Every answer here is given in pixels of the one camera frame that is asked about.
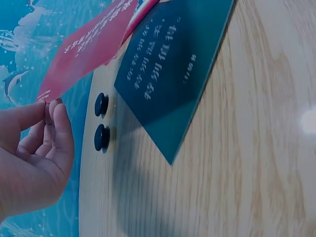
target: green card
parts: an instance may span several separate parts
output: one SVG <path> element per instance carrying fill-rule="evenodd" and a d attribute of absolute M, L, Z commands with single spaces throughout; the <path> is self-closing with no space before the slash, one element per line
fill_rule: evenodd
<path fill-rule="evenodd" d="M 115 88 L 170 164 L 194 116 L 233 3 L 158 3 L 124 55 Z"/>

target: dolphin illustration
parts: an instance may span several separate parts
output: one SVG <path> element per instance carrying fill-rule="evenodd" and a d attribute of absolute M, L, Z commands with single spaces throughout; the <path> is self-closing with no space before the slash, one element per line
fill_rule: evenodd
<path fill-rule="evenodd" d="M 4 93 L 5 93 L 6 97 L 15 105 L 17 105 L 17 103 L 12 99 L 10 92 L 15 85 L 17 85 L 18 83 L 21 82 L 22 77 L 28 72 L 29 72 L 29 70 L 26 70 L 26 71 L 22 70 L 22 71 L 13 72 L 10 76 L 8 76 L 6 79 L 3 80 Z"/>

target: pink card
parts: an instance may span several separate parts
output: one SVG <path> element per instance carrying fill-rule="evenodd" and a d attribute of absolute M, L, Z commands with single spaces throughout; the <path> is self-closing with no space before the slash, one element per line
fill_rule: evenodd
<path fill-rule="evenodd" d="M 126 39 L 136 5 L 137 0 L 116 0 L 66 38 L 47 71 L 36 100 L 51 102 L 80 78 L 107 64 Z"/>

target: blue background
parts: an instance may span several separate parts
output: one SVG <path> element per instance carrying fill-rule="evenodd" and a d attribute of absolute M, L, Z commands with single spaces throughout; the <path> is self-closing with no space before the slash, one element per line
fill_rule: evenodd
<path fill-rule="evenodd" d="M 0 109 L 34 102 L 63 39 L 99 14 L 110 0 L 3 0 L 0 7 Z M 5 95 L 3 80 L 29 72 Z M 82 137 L 92 73 L 62 96 L 75 138 L 75 164 L 60 201 L 53 207 L 15 216 L 0 226 L 0 237 L 76 237 Z"/>

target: paper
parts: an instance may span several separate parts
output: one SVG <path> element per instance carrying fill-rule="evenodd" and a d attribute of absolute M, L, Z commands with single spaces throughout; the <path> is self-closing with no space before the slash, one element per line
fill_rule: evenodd
<path fill-rule="evenodd" d="M 234 0 L 165 0 L 135 29 L 115 88 L 171 164 L 207 82 Z"/>
<path fill-rule="evenodd" d="M 145 10 L 157 2 L 146 1 Z M 116 0 L 100 15 L 70 35 L 63 42 L 43 80 L 36 100 L 47 103 L 65 93 L 87 73 L 107 64 L 119 50 L 122 41 L 135 27 L 130 25 L 137 0 Z"/>

